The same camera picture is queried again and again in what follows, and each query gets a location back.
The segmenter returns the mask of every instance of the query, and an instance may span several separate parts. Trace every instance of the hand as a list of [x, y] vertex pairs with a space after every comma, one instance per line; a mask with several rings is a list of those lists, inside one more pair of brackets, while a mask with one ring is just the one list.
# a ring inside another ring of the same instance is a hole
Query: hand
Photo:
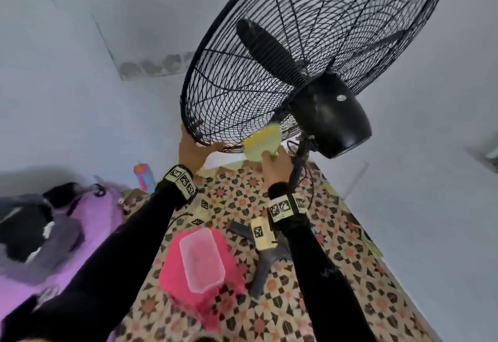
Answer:
[[225, 143], [214, 143], [208, 147], [199, 147], [182, 124], [182, 140], [178, 147], [179, 163], [185, 165], [195, 175], [206, 163], [206, 158], [212, 153], [220, 151]]
[[278, 156], [272, 156], [269, 151], [264, 151], [261, 157], [263, 178], [267, 188], [274, 183], [289, 182], [293, 166], [289, 154], [282, 145], [278, 147]]

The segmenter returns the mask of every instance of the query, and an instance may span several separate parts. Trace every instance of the person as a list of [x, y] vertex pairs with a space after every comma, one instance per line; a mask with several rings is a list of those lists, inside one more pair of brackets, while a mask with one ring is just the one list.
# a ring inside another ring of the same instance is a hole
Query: person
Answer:
[[[150, 200], [100, 245], [59, 295], [40, 306], [32, 296], [6, 316], [0, 342], [105, 341], [133, 305], [174, 209], [186, 204], [191, 183], [187, 180], [223, 146], [199, 147], [182, 126], [179, 165], [159, 182]], [[271, 200], [289, 193], [291, 171], [291, 159], [282, 146], [278, 156], [263, 154], [262, 175]], [[307, 216], [295, 213], [275, 225], [289, 240], [317, 342], [333, 340], [338, 330], [344, 331], [338, 339], [375, 341], [352, 288], [321, 248]]]

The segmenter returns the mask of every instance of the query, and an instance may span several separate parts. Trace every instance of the person's left hand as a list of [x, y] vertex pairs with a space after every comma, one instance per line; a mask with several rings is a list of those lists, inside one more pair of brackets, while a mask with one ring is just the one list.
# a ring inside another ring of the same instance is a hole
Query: person's left hand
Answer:
[[206, 163], [206, 158], [225, 147], [225, 143], [214, 143], [208, 147], [199, 147], [182, 124], [182, 140], [178, 147], [179, 163], [185, 165], [195, 175]]

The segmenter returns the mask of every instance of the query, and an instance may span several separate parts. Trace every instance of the wristband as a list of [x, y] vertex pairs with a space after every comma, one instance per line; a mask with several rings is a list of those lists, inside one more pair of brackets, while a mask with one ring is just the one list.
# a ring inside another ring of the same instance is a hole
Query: wristband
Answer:
[[308, 214], [304, 199], [298, 194], [286, 194], [270, 200], [267, 204], [268, 213], [273, 222], [279, 222], [282, 219], [294, 214]]
[[190, 177], [190, 173], [180, 165], [173, 166], [164, 176], [164, 179], [173, 182], [181, 191], [185, 200], [190, 200], [196, 194], [197, 187]]

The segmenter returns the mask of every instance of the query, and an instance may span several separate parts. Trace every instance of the person's right arm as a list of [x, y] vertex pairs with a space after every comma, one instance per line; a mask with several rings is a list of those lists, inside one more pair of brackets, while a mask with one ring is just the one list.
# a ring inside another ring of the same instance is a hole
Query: person's right arm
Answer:
[[[283, 147], [279, 156], [263, 155], [263, 176], [270, 199], [290, 194], [288, 180], [292, 171], [290, 157]], [[305, 214], [295, 214], [276, 223], [289, 240], [299, 288], [310, 316], [317, 342], [333, 339], [337, 330], [358, 342], [376, 338], [347, 279], [325, 254], [309, 226]]]

